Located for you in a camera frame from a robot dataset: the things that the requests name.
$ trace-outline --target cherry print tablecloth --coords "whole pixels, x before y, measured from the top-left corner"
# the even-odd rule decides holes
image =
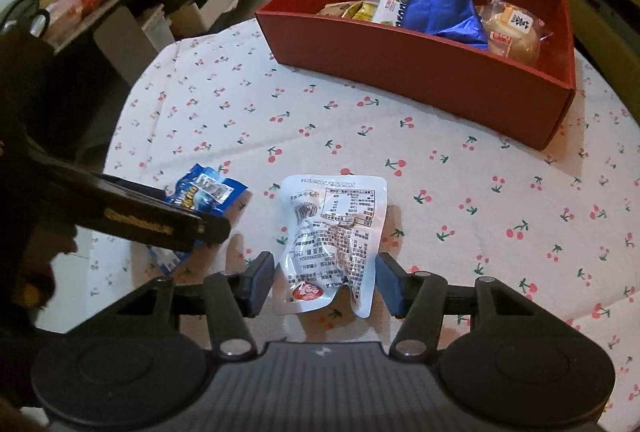
[[[162,51],[131,90],[105,172],[169,191],[198,162],[248,185],[231,238],[194,254],[175,275],[185,283],[242,269],[262,250],[280,255],[287,175],[386,178],[382,249],[451,284],[496,276],[597,341],[617,375],[601,423],[622,432],[640,423],[640,130],[578,53],[576,67],[578,94],[540,153],[427,105],[281,66],[250,20]],[[89,313],[158,274],[145,246],[94,234]],[[388,346],[399,322],[378,295],[361,320],[341,294],[298,316],[274,315],[269,299],[249,325],[260,344]],[[443,346],[468,317],[444,327]],[[183,319],[182,330],[207,345],[203,319]]]

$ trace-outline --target blue bag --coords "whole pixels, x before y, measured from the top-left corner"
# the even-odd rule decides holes
[[[488,49],[473,0],[407,0],[401,27]]]
[[[211,167],[203,167],[196,163],[185,176],[178,179],[175,193],[168,196],[164,202],[221,217],[245,190],[246,186],[242,183],[221,176]],[[191,256],[191,252],[174,252],[155,246],[147,248],[165,275],[174,272]]]
[[[206,214],[222,216],[246,186],[228,177],[221,176],[211,167],[195,164],[175,184],[175,193],[166,203]]]

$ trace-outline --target round table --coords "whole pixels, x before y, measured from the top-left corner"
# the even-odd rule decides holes
[[[241,270],[263,250],[279,258],[286,176],[384,177],[381,249],[408,271],[433,271],[450,284],[497,277],[599,343],[617,373],[601,424],[622,432],[640,422],[640,130],[584,57],[576,53],[575,62],[573,105],[536,152],[428,105],[281,66],[249,20],[158,55],[131,89],[104,171],[170,192],[197,162],[249,187],[229,240],[175,273],[188,284]],[[145,246],[102,234],[93,241],[90,314],[159,274]],[[289,316],[273,314],[269,298],[248,323],[259,344],[388,347],[400,322],[377,293],[371,316],[355,317],[342,292],[322,310]],[[441,346],[468,324],[464,315],[446,317]],[[203,318],[183,318],[181,329],[207,346]]]

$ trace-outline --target storage box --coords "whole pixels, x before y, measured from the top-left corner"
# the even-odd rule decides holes
[[[575,95],[574,38],[565,0],[505,0],[529,9],[553,35],[538,67],[442,38],[316,15],[346,0],[270,0],[256,12],[281,64],[368,84],[545,148]]]
[[[164,17],[163,8],[164,5],[159,4],[143,11],[142,15],[136,18],[138,25],[158,53],[175,42],[170,29],[171,20]]]
[[[233,0],[208,0],[199,8],[188,4],[169,15],[172,31],[178,36],[193,37],[208,31],[213,23],[231,5]]]

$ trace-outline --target white snack packet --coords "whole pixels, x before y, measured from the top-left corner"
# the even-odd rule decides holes
[[[371,21],[375,24],[400,27],[408,0],[380,0]]]
[[[289,235],[276,266],[274,311],[287,315],[325,307],[347,285],[353,312],[368,317],[386,181],[302,174],[285,178],[281,192]]]

